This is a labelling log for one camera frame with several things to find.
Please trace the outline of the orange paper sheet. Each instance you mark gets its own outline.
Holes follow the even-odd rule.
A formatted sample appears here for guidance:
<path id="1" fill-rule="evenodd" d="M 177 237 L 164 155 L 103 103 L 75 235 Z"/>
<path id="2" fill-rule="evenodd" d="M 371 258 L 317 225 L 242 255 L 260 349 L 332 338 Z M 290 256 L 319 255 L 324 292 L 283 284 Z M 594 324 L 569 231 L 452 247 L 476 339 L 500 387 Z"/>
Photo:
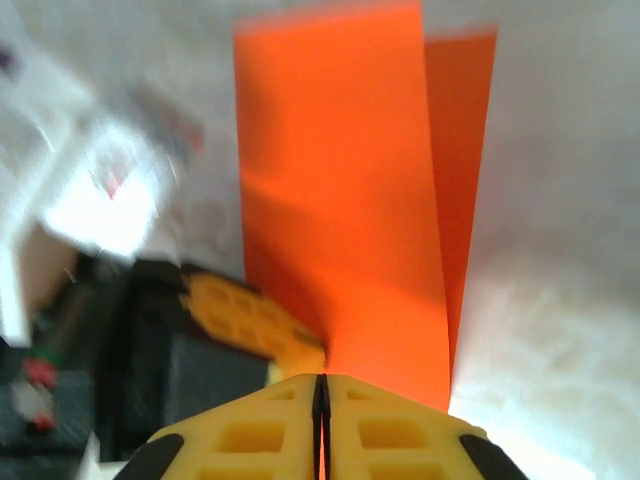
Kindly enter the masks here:
<path id="1" fill-rule="evenodd" d="M 248 278 L 321 335 L 324 374 L 447 414 L 497 43 L 419 0 L 233 35 Z"/>

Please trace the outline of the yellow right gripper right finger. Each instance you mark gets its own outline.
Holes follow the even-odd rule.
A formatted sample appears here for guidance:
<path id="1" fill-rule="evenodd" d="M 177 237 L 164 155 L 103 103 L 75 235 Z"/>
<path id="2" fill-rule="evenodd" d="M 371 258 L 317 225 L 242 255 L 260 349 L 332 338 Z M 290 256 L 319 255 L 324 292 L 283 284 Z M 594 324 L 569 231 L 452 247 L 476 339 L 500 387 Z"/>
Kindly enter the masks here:
<path id="1" fill-rule="evenodd" d="M 322 480 L 526 480 L 485 430 L 345 375 L 322 376 Z"/>

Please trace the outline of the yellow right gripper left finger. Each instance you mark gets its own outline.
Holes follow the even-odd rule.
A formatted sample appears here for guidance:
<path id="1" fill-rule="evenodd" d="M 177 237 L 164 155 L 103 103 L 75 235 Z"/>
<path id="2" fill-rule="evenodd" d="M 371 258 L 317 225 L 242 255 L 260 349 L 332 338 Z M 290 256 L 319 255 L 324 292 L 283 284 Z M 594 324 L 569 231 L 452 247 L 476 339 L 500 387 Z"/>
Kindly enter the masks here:
<path id="1" fill-rule="evenodd" d="M 166 426 L 117 480 L 319 480 L 319 385 L 298 375 Z"/>

